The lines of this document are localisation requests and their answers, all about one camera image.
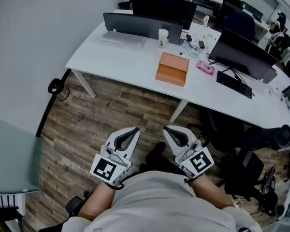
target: white cup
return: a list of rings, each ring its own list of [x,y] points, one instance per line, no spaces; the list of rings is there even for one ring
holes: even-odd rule
[[[160,48],[165,48],[167,40],[168,40],[169,31],[166,29],[159,29],[158,34],[159,34],[158,46]]]

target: orange box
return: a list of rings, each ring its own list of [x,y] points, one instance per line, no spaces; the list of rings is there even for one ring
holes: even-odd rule
[[[162,53],[156,80],[184,86],[188,72],[189,59],[169,53]]]

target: black pants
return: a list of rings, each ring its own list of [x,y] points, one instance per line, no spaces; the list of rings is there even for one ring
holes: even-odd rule
[[[155,148],[148,153],[146,156],[146,164],[140,166],[140,171],[132,173],[131,175],[125,177],[122,182],[125,180],[136,176],[138,174],[147,172],[147,171],[161,171],[172,174],[180,174],[186,176],[185,172],[172,164],[166,157],[162,155],[162,152],[165,149],[165,142],[158,143]]]

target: wrist strap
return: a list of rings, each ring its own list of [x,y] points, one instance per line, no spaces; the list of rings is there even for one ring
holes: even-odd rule
[[[124,184],[122,184],[121,182],[119,183],[121,186],[120,187],[114,187],[114,186],[112,186],[112,185],[110,185],[110,184],[108,184],[108,183],[106,183],[105,182],[105,184],[109,187],[109,188],[111,188],[111,189],[113,189],[113,190],[121,190],[121,189],[123,189],[124,188]]]
[[[202,176],[202,175],[203,175],[203,174],[200,174],[200,175],[198,175],[197,177],[195,177],[195,178],[193,178],[193,179],[191,179],[191,180],[184,179],[184,182],[190,184],[191,182],[195,181],[197,178],[199,178],[199,177]]]

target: keyboard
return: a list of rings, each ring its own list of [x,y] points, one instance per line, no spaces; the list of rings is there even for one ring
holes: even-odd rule
[[[252,88],[247,86],[246,84],[243,84],[242,82],[236,80],[233,77],[230,77],[229,75],[218,71],[217,73],[217,82],[220,84],[223,84],[224,86],[227,86],[242,95],[245,95],[248,98],[252,98]]]

